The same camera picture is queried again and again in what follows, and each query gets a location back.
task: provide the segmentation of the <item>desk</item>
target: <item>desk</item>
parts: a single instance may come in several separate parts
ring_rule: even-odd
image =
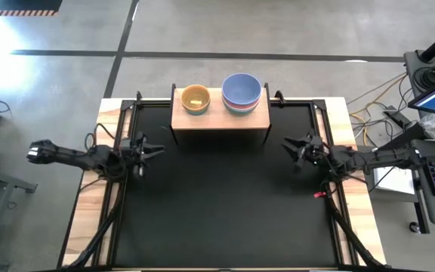
[[[352,126],[348,116],[347,105],[345,104],[344,98],[293,97],[288,99],[325,100],[334,143],[337,145],[347,145],[356,148]],[[116,133],[121,102],[122,99],[103,99],[100,105],[97,122],[104,124],[113,134]],[[128,121],[129,116],[126,116],[125,128],[128,127]],[[323,122],[321,118],[319,118],[319,127],[320,131],[322,131]],[[109,138],[104,131],[99,131],[97,133],[97,139],[99,144],[108,144],[110,146],[113,145],[113,140]],[[354,173],[354,175],[359,178],[363,178],[362,172]],[[95,173],[85,172],[82,177],[81,186],[84,186],[95,179]],[[354,179],[344,181],[343,185],[345,201],[353,230],[360,238],[364,246],[372,253],[372,255],[380,262],[385,263],[385,257],[366,185],[360,183],[359,181],[355,181]],[[100,220],[105,186],[105,181],[99,181],[79,194],[72,217],[70,219],[69,228],[66,234],[67,243],[63,244],[59,265],[66,265],[73,262],[95,234],[98,227],[98,222]],[[101,263],[104,263],[106,260],[109,235],[110,231],[107,231],[107,236],[106,239],[103,240],[103,247],[100,253]],[[349,264],[350,256],[347,254],[348,242],[341,231],[339,231],[339,238],[342,252],[344,253],[344,263]]]

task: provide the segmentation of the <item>yellow cable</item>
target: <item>yellow cable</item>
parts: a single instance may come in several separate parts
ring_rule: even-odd
[[[383,91],[381,94],[379,94],[379,95],[378,95],[374,100],[372,100],[371,102],[367,103],[366,106],[365,106],[363,109],[361,109],[361,110],[357,110],[356,112],[351,113],[351,115],[353,115],[353,114],[357,114],[357,113],[360,113],[360,112],[362,112],[362,111],[364,111],[364,110],[367,110],[367,109],[370,107],[370,105],[372,105],[373,103],[377,102],[377,100],[379,100],[381,97],[383,97],[384,94],[386,94],[390,89],[392,89],[392,87],[393,87],[395,84],[399,83],[399,82],[400,82],[401,80],[403,80],[406,76],[407,76],[407,75],[405,75],[405,76],[403,76],[403,77],[397,79],[395,82],[393,82],[392,84],[390,84],[390,86],[387,87],[387,88],[385,89],[385,91]]]
[[[364,118],[357,116],[353,113],[350,114],[350,116],[352,116],[353,118],[361,121],[363,123],[363,125],[366,125],[366,121],[364,120]],[[367,147],[367,127],[365,127],[363,129],[363,144]]]

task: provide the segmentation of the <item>wooden shelf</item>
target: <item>wooden shelf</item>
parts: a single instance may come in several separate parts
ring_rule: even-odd
[[[211,103],[208,110],[200,116],[187,113],[180,102],[183,88],[174,89],[172,99],[171,125],[174,130],[206,130],[206,129],[268,129],[270,111],[268,96],[262,88],[260,102],[255,110],[244,116],[233,115],[226,109],[222,101],[221,88],[208,88]]]

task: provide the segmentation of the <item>black floor line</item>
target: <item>black floor line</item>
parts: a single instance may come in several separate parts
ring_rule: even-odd
[[[114,57],[117,51],[86,51],[86,50],[13,50],[13,55],[21,56],[64,56],[64,57]]]
[[[341,56],[309,54],[253,54],[253,53],[206,53],[206,52],[150,52],[129,51],[124,57],[183,58],[183,59],[230,59],[230,60],[308,60],[308,61],[364,61],[403,63],[403,57]]]
[[[122,32],[122,37],[120,38],[119,49],[115,56],[115,60],[113,61],[112,69],[110,70],[109,80],[106,82],[103,98],[112,97],[113,87],[115,86],[117,75],[119,74],[120,64],[122,63],[122,57],[124,54],[125,46],[127,46],[128,37],[130,36],[130,30],[132,28],[132,23],[134,22],[134,15],[135,13],[137,13],[138,3],[139,0],[132,0],[130,9],[128,10],[124,31]]]

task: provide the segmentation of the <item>pink bowl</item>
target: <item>pink bowl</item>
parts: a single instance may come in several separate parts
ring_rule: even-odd
[[[251,103],[251,104],[249,104],[249,105],[245,105],[245,106],[243,106],[243,105],[238,105],[238,104],[234,104],[234,103],[230,102],[229,100],[227,100],[227,99],[225,98],[225,96],[223,96],[223,100],[224,100],[224,102],[226,102],[226,104],[227,104],[228,106],[233,107],[233,108],[236,108],[236,109],[241,109],[241,110],[246,110],[246,109],[252,108],[252,107],[254,107],[256,104],[258,104],[258,102],[260,101],[260,100],[258,99],[258,100],[256,100],[255,102],[253,102],[253,103]]]

